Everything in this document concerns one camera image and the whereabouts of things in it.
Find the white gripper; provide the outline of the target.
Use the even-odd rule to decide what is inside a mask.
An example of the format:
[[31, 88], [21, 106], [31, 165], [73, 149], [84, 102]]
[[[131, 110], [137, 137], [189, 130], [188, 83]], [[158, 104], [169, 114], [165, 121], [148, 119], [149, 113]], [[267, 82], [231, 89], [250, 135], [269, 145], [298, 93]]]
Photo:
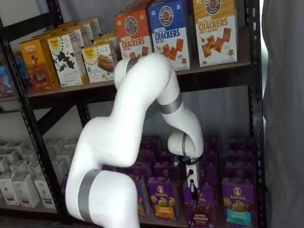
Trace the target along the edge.
[[187, 185], [191, 189], [191, 197], [196, 202], [199, 201], [199, 191], [197, 187], [199, 186], [199, 164], [187, 164], [186, 165], [186, 179]]

